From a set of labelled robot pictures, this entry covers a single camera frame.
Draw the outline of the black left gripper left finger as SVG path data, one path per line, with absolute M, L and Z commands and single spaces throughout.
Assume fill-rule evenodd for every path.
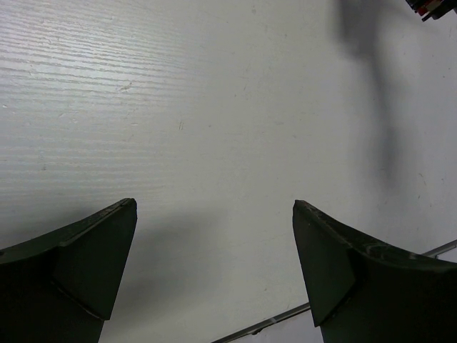
M 125 198 L 1 250 L 2 342 L 97 342 L 110 320 L 137 223 Z

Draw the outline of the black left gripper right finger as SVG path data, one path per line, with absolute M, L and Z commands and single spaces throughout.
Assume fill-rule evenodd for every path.
M 455 263 L 382 242 L 302 200 L 293 232 L 325 342 L 456 340 Z

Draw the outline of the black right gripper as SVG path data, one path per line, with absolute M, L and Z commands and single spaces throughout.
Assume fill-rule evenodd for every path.
M 438 20 L 450 11 L 456 12 L 456 0 L 406 0 L 411 9 L 422 21 Z

